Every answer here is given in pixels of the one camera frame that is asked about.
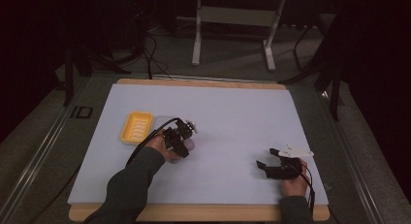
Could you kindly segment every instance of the yellow tray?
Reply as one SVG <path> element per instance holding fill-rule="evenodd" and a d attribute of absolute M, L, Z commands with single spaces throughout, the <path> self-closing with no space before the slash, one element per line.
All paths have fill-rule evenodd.
<path fill-rule="evenodd" d="M 150 131 L 152 119 L 149 112 L 130 112 L 121 132 L 121 141 L 124 144 L 141 143 Z"/>

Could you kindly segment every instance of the black cable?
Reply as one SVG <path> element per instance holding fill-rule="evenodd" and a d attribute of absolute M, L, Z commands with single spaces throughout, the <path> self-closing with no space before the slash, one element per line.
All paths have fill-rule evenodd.
<path fill-rule="evenodd" d="M 35 223 L 36 220 L 57 200 L 57 198 L 63 193 L 63 191 L 69 186 L 70 182 L 73 180 L 73 178 L 76 176 L 76 174 L 79 172 L 79 168 L 81 167 L 81 164 L 76 168 L 76 170 L 73 172 L 73 174 L 70 176 L 69 180 L 64 184 L 63 188 L 48 202 L 48 204 L 40 210 L 29 222 L 28 224 Z"/>
<path fill-rule="evenodd" d="M 167 65 L 167 64 L 164 63 L 164 62 L 156 61 L 154 58 L 153 58 L 153 62 L 154 62 L 155 65 L 158 67 L 158 69 L 160 69 L 160 71 L 161 71 L 160 73 L 157 73 L 157 74 L 159 74 L 159 75 L 164 74 L 164 75 L 166 75 L 170 80 L 173 80 L 173 78 L 166 72 L 166 71 L 169 69 L 169 65 Z M 160 65 L 158 65 L 159 63 L 165 65 L 165 66 L 166 66 L 166 69 L 161 68 Z"/>
<path fill-rule="evenodd" d="M 145 49 L 144 49 L 143 53 L 144 53 L 145 59 L 146 59 L 146 61 L 147 61 L 148 79 L 149 79 L 149 80 L 152 80 L 152 79 L 153 79 L 153 76 L 152 76 L 152 73 L 151 73 L 151 65 L 150 65 L 150 64 L 151 64 L 151 56 L 150 56 L 150 57 L 147 56 L 147 54 L 145 53 Z"/>
<path fill-rule="evenodd" d="M 153 38 L 150 34 L 146 34 L 146 36 L 147 36 L 148 38 L 150 38 L 150 39 L 153 41 L 153 43 L 154 43 L 154 49 L 153 49 L 152 53 L 150 53 L 150 59 L 147 61 L 147 63 L 151 63 L 151 61 L 153 61 L 153 62 L 156 64 L 156 66 L 158 67 L 158 69 L 160 69 L 160 71 L 161 71 L 164 75 L 166 75 L 167 77 L 169 77 L 170 80 L 173 80 L 173 78 L 172 78 L 168 73 L 166 73 L 167 69 L 169 69 L 169 66 L 168 66 L 166 63 L 158 62 L 158 61 L 156 61 L 156 60 L 154 59 L 154 56 L 153 56 L 153 55 L 154 55 L 155 50 L 157 49 L 157 41 L 156 41 L 155 38 Z M 166 65 L 166 70 L 163 70 L 163 69 L 158 65 L 158 63 L 161 63 L 161 64 Z"/>
<path fill-rule="evenodd" d="M 308 205 L 309 205 L 309 209 L 311 210 L 311 213 L 314 213 L 314 203 L 315 203 L 315 191 L 314 188 L 312 186 L 312 175 L 311 172 L 309 171 L 309 169 L 307 167 L 305 167 L 308 170 L 308 173 L 310 175 L 310 180 L 308 180 L 308 178 L 303 174 L 300 173 L 300 171 L 294 167 L 293 165 L 289 164 L 289 167 L 293 168 L 294 170 L 296 170 L 297 172 L 299 172 L 300 176 L 305 180 L 305 182 L 308 184 L 310 192 L 309 192 L 309 197 L 308 197 Z"/>
<path fill-rule="evenodd" d="M 166 123 L 164 123 L 162 126 L 158 127 L 158 129 L 155 129 L 151 134 L 149 134 L 139 145 L 137 145 L 136 149 L 133 151 L 133 153 L 130 155 L 130 158 L 127 160 L 126 166 L 129 165 L 133 159 L 136 157 L 136 155 L 140 152 L 140 150 L 145 147 L 145 145 L 152 139 L 154 138 L 160 130 L 162 130 L 164 127 L 166 127 L 168 124 L 172 123 L 175 120 L 179 120 L 180 118 L 176 117 L 173 119 L 168 120 Z"/>
<path fill-rule="evenodd" d="M 329 206 L 329 211 L 330 211 L 330 214 L 332 215 L 332 218 L 335 220 L 335 222 L 337 223 L 337 224 L 341 224 L 341 222 L 338 220 L 338 218 L 336 218 L 336 215 L 335 215 L 335 213 L 332 211 L 332 208 Z"/>

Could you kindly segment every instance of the dark background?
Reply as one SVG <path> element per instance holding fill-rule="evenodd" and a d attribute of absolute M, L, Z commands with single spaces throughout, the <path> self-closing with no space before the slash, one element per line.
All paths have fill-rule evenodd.
<path fill-rule="evenodd" d="M 204 0 L 275 10 L 271 2 L 260 1 Z M 343 80 L 349 83 L 391 169 L 411 200 L 407 174 L 411 168 L 408 1 L 347 0 L 322 48 L 343 58 Z M 57 19 L 63 19 L 78 44 L 110 56 L 113 48 L 143 45 L 145 19 L 157 18 L 174 29 L 174 16 L 195 16 L 195 0 L 156 0 L 156 4 L 155 14 L 151 15 L 150 2 L 136 7 L 130 0 L 0 0 L 0 142 L 58 84 L 54 71 L 63 63 L 65 48 L 60 32 L 55 30 Z M 287 0 L 281 21 L 302 27 L 316 12 L 334 12 L 337 4 Z M 143 10 L 141 22 L 133 27 L 140 29 L 142 36 L 131 35 L 127 41 L 124 34 L 138 10 Z"/>

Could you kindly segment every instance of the wire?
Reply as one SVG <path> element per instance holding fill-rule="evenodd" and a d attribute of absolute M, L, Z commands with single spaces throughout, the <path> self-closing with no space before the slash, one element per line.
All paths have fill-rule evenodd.
<path fill-rule="evenodd" d="M 136 149 L 133 151 L 133 153 L 130 155 L 130 158 L 127 160 L 126 166 L 129 165 L 133 159 L 136 157 L 136 155 L 140 152 L 140 150 L 145 147 L 145 145 L 152 139 L 154 138 L 158 132 L 163 129 L 164 127 L 166 127 L 168 124 L 172 123 L 175 120 L 180 120 L 180 118 L 176 117 L 176 118 L 172 118 L 170 120 L 168 120 L 166 123 L 164 123 L 162 126 L 158 127 L 157 129 L 155 129 L 153 132 L 151 132 L 151 134 L 149 134 L 139 145 L 137 145 Z"/>
<path fill-rule="evenodd" d="M 193 24 L 193 23 L 195 23 L 195 22 L 196 22 L 196 20 L 191 20 L 191 21 L 189 21 L 188 23 L 186 23 L 186 24 L 184 24 L 184 25 L 181 25 L 181 26 L 177 27 L 177 30 L 178 30 L 178 29 L 185 28 L 185 27 L 190 26 L 190 25 L 193 25 L 193 26 L 194 26 L 194 24 Z"/>
<path fill-rule="evenodd" d="M 151 29 L 149 29 L 147 32 L 151 33 L 151 34 L 156 34 L 156 35 L 169 35 L 170 32 L 169 31 L 163 31 L 163 32 L 155 32 L 154 30 L 161 28 L 162 25 L 157 25 L 156 27 L 153 27 Z"/>
<path fill-rule="evenodd" d="M 152 74 L 151 74 L 151 56 L 152 56 L 152 54 L 150 55 L 150 57 L 148 57 L 147 54 L 145 53 L 145 49 L 144 49 L 143 53 L 144 53 L 145 59 L 146 59 L 146 61 L 147 61 L 148 79 L 149 79 L 149 80 L 152 80 L 152 79 L 153 79 L 153 76 L 152 76 Z"/>
<path fill-rule="evenodd" d="M 337 224 L 341 224 L 341 222 L 338 220 L 338 218 L 336 218 L 336 215 L 335 215 L 335 213 L 332 211 L 332 208 L 329 206 L 329 211 L 330 211 L 330 214 L 332 215 L 332 218 L 335 220 L 335 222 L 337 223 Z"/>
<path fill-rule="evenodd" d="M 156 41 L 155 38 L 153 38 L 150 34 L 147 34 L 147 37 L 154 42 L 154 49 L 153 49 L 153 52 L 151 53 L 151 60 L 154 61 L 154 63 L 157 65 L 157 67 L 160 69 L 161 72 L 163 72 L 163 73 L 164 73 L 165 75 L 167 75 L 171 80 L 173 80 L 173 79 L 170 77 L 170 75 L 166 73 L 166 71 L 169 69 L 169 65 L 167 65 L 166 63 L 158 62 L 158 61 L 154 60 L 153 55 L 154 55 L 155 50 L 157 49 L 157 41 Z M 163 70 L 163 69 L 158 65 L 158 63 L 161 63 L 161 64 L 166 65 L 166 69 Z"/>
<path fill-rule="evenodd" d="M 32 224 L 35 223 L 36 220 L 45 213 L 45 211 L 57 200 L 57 198 L 63 193 L 63 191 L 69 186 L 70 182 L 73 180 L 73 178 L 76 176 L 76 174 L 79 172 L 79 168 L 81 167 L 81 164 L 76 168 L 76 170 L 73 172 L 73 174 L 70 176 L 70 178 L 67 180 L 67 182 L 64 184 L 63 188 L 60 189 L 60 191 L 47 203 L 47 205 L 40 210 L 28 223 Z"/>
<path fill-rule="evenodd" d="M 154 61 L 155 65 L 158 67 L 158 69 L 160 69 L 160 71 L 161 71 L 160 73 L 154 73 L 154 75 L 163 74 L 163 75 L 166 75 L 170 80 L 173 80 L 173 78 L 166 72 L 169 69 L 169 65 L 167 65 L 164 62 L 156 61 L 156 60 L 154 60 L 154 58 L 153 58 L 153 61 Z M 166 69 L 161 68 L 160 65 L 158 65 L 159 63 L 165 65 Z"/>
<path fill-rule="evenodd" d="M 308 178 L 301 173 L 296 167 L 294 167 L 291 164 L 288 164 L 289 167 L 293 168 L 294 170 L 296 170 L 297 172 L 299 172 L 300 176 L 305 180 L 305 182 L 308 184 L 310 192 L 308 195 L 308 205 L 309 205 L 309 209 L 311 210 L 311 213 L 314 213 L 314 203 L 315 203 L 315 191 L 314 188 L 312 186 L 312 175 L 311 172 L 309 171 L 309 169 L 307 167 L 305 167 L 308 170 L 308 173 L 310 175 L 310 179 L 308 180 Z"/>

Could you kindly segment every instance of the table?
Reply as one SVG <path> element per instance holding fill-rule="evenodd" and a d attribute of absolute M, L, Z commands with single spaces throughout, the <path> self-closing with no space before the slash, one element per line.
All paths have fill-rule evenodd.
<path fill-rule="evenodd" d="M 241 82 L 209 82 L 194 80 L 120 80 L 120 84 L 150 84 L 167 86 L 226 87 L 252 89 L 285 89 L 283 85 Z M 98 204 L 72 205 L 69 216 L 81 221 L 98 208 Z M 315 206 L 314 219 L 327 220 L 327 205 Z M 278 220 L 278 206 L 273 205 L 186 205 L 148 204 L 139 221 L 273 221 Z"/>
<path fill-rule="evenodd" d="M 268 68 L 270 71 L 274 71 L 275 64 L 272 57 L 271 44 L 284 4 L 285 0 L 280 0 L 277 10 L 274 12 L 202 6 L 202 0 L 197 0 L 196 39 L 194 42 L 193 50 L 193 66 L 200 65 L 200 54 L 202 46 L 201 28 L 202 22 L 205 21 L 269 27 L 269 37 L 263 41 L 263 45 Z"/>

